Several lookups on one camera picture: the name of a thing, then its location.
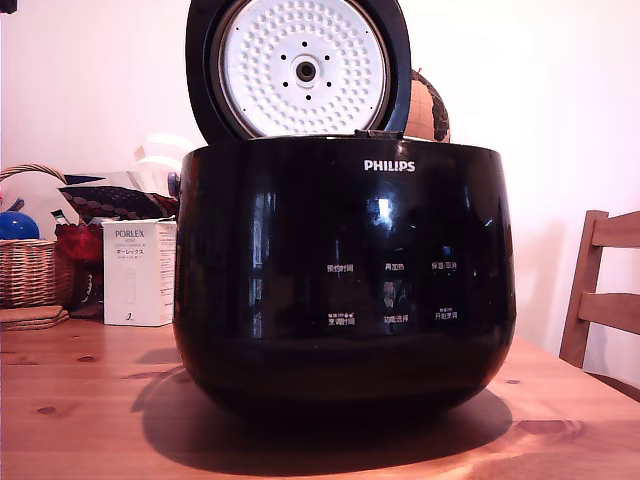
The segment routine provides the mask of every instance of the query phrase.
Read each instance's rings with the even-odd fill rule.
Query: open lid
[[[411,51],[395,0],[192,0],[186,64],[208,143],[404,131]]]

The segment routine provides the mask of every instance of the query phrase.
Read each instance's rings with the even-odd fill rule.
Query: wooden chair
[[[640,335],[640,295],[596,294],[604,247],[640,248],[640,212],[609,218],[607,212],[588,211],[582,232],[560,358],[582,368],[591,323]],[[640,390],[620,380],[590,374],[640,402]]]

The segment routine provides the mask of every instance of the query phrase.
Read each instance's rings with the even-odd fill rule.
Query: wooden coaster
[[[0,331],[3,332],[16,332],[23,330],[45,330],[47,328],[55,327],[56,325],[61,324],[62,322],[69,319],[69,315],[65,315],[63,317],[50,319],[50,320],[41,320],[41,321],[31,321],[25,323],[13,323],[13,324],[2,324]]]
[[[42,330],[58,325],[69,318],[61,306],[15,308],[0,311],[0,331]]]

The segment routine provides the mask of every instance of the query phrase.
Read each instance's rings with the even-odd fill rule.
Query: wicker basket
[[[0,173],[0,182],[22,172],[43,172],[66,184],[64,175],[42,165],[20,165]],[[0,240],[0,309],[68,306],[74,296],[73,261],[56,242]]]

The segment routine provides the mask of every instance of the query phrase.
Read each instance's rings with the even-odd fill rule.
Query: wooden table
[[[180,366],[171,327],[2,334],[2,478],[640,478],[640,404],[516,339],[489,388],[428,425],[255,431]]]

